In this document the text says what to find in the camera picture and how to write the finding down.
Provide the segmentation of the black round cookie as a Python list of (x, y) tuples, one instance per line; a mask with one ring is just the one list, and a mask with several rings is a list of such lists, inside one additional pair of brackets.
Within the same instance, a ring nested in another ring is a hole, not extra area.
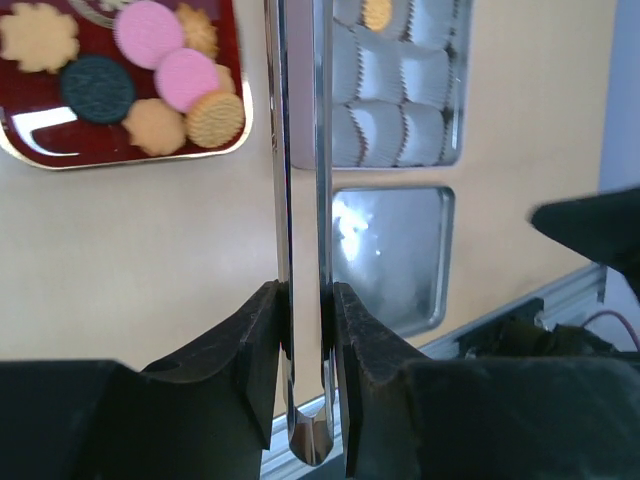
[(134, 82), (117, 62), (102, 55), (83, 55), (65, 66), (60, 93), (80, 119), (99, 125), (121, 122), (137, 100)]

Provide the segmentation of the swirl butter cookie lower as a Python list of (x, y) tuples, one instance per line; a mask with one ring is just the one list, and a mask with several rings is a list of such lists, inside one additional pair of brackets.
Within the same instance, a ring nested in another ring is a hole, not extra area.
[(236, 86), (232, 78), (230, 68), (221, 64), (215, 64), (215, 67), (216, 67), (218, 83), (219, 83), (218, 90), (222, 92), (235, 94)]

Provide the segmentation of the red rectangular tray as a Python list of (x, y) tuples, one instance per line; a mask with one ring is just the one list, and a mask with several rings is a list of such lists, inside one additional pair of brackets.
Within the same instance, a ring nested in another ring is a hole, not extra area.
[[(129, 62), (114, 41), (112, 23), (125, 2), (55, 1), (52, 5), (77, 22), (82, 54), (113, 60), (130, 75), (138, 98), (156, 97), (153, 72)], [(243, 101), (245, 122), (227, 143), (205, 149), (186, 142), (169, 154), (171, 160), (231, 153), (246, 141), (253, 123), (253, 100), (244, 72), (245, 49), (235, 2), (193, 1), (190, 5), (203, 9), (216, 28), (220, 47), (217, 60), (230, 70), (236, 93)], [(24, 73), (10, 60), (1, 63), (1, 150), (47, 170), (144, 162), (151, 158), (131, 144), (128, 131), (120, 123), (98, 124), (77, 117), (61, 95), (58, 76)]]

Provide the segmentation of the round tan biscuit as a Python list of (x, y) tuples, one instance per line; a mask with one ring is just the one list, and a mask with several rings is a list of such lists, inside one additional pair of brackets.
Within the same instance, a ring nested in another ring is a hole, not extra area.
[(362, 3), (364, 25), (374, 32), (383, 31), (391, 22), (392, 14), (392, 0), (364, 0)]
[(199, 98), (188, 111), (188, 138), (202, 148), (218, 148), (243, 128), (245, 113), (241, 98), (226, 91), (212, 91)]

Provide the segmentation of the square cookie tin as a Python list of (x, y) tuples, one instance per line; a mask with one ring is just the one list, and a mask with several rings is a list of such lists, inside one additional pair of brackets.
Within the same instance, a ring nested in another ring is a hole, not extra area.
[(454, 164), (462, 144), (470, 1), (393, 1), (368, 29), (363, 1), (336, 1), (332, 160), (336, 169)]

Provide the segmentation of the pink round cookie lower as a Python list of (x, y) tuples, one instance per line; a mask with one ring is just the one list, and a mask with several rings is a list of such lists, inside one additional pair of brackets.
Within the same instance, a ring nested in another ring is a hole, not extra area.
[(170, 107), (186, 113), (203, 95), (220, 86), (215, 63), (203, 53), (180, 48), (162, 58), (154, 72), (158, 95)]

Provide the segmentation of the silver tin lid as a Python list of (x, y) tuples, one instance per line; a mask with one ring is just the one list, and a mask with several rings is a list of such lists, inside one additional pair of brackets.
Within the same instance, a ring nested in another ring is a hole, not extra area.
[(437, 328), (446, 312), (455, 196), (448, 187), (334, 194), (333, 276), (398, 335)]

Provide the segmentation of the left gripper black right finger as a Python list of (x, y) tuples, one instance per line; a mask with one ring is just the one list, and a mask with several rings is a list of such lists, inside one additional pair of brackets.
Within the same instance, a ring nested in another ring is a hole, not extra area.
[(355, 479), (635, 479), (639, 364), (432, 360), (333, 288), (345, 470)]

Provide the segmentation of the tan flower cookie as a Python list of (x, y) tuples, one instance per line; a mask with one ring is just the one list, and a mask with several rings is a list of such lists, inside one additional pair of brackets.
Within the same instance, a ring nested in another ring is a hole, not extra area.
[(70, 14), (47, 3), (16, 2), (1, 16), (1, 58), (25, 73), (57, 74), (77, 59), (79, 28)]
[(135, 101), (121, 125), (129, 143), (148, 156), (169, 156), (186, 143), (183, 115), (159, 98)]

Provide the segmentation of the silver metal tongs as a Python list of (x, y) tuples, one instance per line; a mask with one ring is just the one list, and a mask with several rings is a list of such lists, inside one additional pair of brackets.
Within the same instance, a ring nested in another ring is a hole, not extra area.
[(264, 6), (286, 428), (292, 454), (317, 467), (335, 437), (332, 4)]

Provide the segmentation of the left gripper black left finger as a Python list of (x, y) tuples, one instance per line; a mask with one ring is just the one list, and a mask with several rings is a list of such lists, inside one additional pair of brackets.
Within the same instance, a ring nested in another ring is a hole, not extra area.
[(1, 365), (5, 479), (256, 479), (270, 446), (283, 288), (136, 371), (114, 360)]

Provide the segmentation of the tan flower cookie left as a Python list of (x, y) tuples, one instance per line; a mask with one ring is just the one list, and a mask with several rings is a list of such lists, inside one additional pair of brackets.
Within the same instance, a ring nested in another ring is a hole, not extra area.
[(1, 58), (25, 73), (57, 74), (77, 59), (79, 28), (70, 14), (47, 3), (16, 2), (1, 16)]

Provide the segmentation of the swirl butter cookie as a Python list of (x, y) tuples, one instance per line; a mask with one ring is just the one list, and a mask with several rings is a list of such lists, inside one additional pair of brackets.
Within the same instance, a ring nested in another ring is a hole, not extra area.
[(215, 60), (219, 52), (217, 28), (206, 11), (181, 2), (175, 14), (184, 31), (185, 46)]
[(230, 68), (221, 64), (215, 64), (215, 67), (216, 67), (218, 83), (219, 83), (218, 90), (222, 92), (235, 94), (236, 86), (232, 78)]

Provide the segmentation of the pink round cookie upper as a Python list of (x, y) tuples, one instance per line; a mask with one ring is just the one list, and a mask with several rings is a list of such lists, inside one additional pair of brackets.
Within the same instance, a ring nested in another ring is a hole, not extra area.
[(184, 46), (184, 32), (175, 13), (155, 1), (136, 1), (120, 11), (113, 36), (132, 64), (155, 70), (161, 60)]

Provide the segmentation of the pink round cookie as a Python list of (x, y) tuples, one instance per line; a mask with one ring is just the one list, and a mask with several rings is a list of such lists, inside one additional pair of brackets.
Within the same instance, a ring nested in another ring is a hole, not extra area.
[(158, 95), (170, 107), (186, 113), (203, 95), (220, 86), (215, 63), (203, 53), (180, 48), (162, 58), (154, 72)]
[(161, 60), (184, 46), (184, 32), (175, 13), (155, 1), (136, 1), (120, 11), (113, 36), (132, 64), (155, 70)]

